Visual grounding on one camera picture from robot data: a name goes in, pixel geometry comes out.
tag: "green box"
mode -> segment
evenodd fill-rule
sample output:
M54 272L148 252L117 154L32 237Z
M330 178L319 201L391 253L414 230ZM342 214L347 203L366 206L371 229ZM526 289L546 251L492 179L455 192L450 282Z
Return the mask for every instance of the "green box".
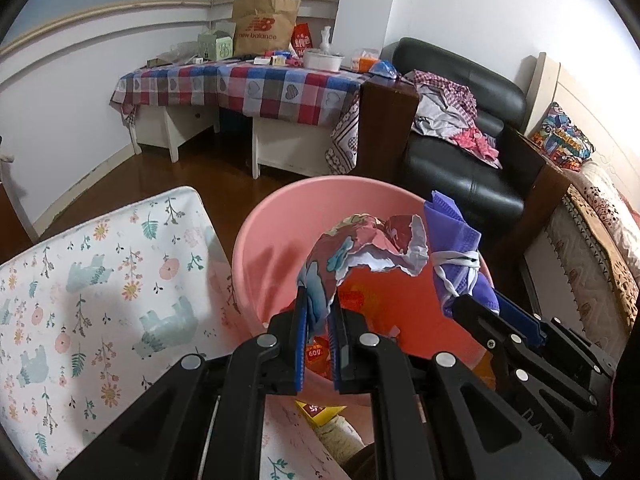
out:
M218 22L213 30L198 35L198 53L210 61L228 59L234 55L234 33L236 24Z

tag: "table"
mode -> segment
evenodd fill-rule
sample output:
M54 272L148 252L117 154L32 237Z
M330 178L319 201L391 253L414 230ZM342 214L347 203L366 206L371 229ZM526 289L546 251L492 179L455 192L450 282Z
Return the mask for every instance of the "table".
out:
M358 96L368 78L344 71L208 62L131 72L119 80L111 101L120 107L137 153L140 140L169 148L175 162L181 143L209 126L219 131L218 107L225 107L255 119L254 178L261 164L307 175L330 169L346 173L355 165ZM185 112L185 105L192 109ZM345 115L351 118L347 126L355 142L338 140L344 140L344 133L335 129ZM332 164L336 155L351 163Z

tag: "wooden floor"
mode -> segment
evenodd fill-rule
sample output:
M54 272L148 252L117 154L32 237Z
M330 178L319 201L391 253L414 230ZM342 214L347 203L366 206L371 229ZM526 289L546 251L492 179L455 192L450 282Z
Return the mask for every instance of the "wooden floor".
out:
M251 139L246 134L214 136L203 132L180 147L175 164L169 151L143 146L83 193L44 232L50 238L71 227L125 205L144 200L177 186L195 188L231 261L242 222L268 194L302 178L275 168L263 168L254 180L247 160Z

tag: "paper bag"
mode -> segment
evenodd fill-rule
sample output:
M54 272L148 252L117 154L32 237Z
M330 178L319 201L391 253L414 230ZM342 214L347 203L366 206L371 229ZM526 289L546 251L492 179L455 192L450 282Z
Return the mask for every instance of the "paper bag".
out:
M235 56L288 50L300 0L235 0Z

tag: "small box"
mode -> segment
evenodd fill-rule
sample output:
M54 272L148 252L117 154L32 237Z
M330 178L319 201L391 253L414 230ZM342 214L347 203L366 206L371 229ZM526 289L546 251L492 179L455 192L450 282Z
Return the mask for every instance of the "small box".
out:
M233 57L234 33L233 22L217 22L213 30L198 35L198 54L205 60L221 61Z
M271 56L271 64L273 66L286 66L287 58L284 56Z

